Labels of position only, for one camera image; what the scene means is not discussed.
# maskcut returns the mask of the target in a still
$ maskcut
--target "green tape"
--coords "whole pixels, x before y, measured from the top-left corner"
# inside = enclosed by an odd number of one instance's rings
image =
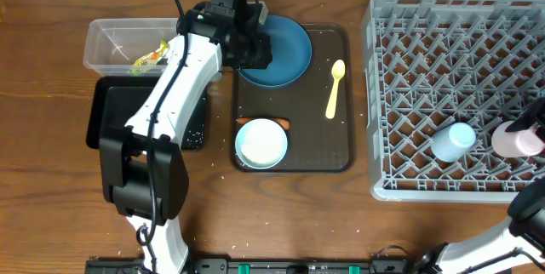
[[[348,267],[348,274],[359,274],[359,266],[350,265]]]
[[[238,274],[250,274],[250,265],[238,265]]]

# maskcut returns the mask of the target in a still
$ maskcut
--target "spoon handle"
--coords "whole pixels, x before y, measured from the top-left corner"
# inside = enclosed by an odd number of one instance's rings
[[[335,116],[335,110],[337,107],[337,90],[339,89],[339,80],[333,81],[333,88],[331,88],[330,101],[327,103],[327,109],[325,110],[325,117],[332,119]]]

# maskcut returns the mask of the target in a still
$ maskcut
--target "white bowl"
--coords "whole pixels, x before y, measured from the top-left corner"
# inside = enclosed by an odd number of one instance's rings
[[[237,133],[235,151],[238,158],[247,166],[256,169],[274,167],[288,151],[288,136],[276,122],[256,119],[246,123]],[[264,162],[250,161],[262,158]]]

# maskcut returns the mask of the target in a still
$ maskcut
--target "blue plate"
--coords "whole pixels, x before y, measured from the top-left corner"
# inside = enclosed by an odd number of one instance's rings
[[[307,32],[295,21],[267,16],[259,31],[271,37],[272,62],[267,69],[245,69],[240,75],[262,87],[281,87],[295,81],[307,68],[313,47]]]

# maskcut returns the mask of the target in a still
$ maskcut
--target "yellow spoon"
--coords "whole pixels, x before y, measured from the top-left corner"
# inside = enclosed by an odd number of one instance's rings
[[[333,67],[331,68],[331,75],[333,76],[333,88],[331,88],[330,101],[327,103],[327,109],[325,110],[325,117],[329,119],[332,119],[335,116],[339,81],[344,77],[344,61],[335,61],[335,64],[333,64]]]

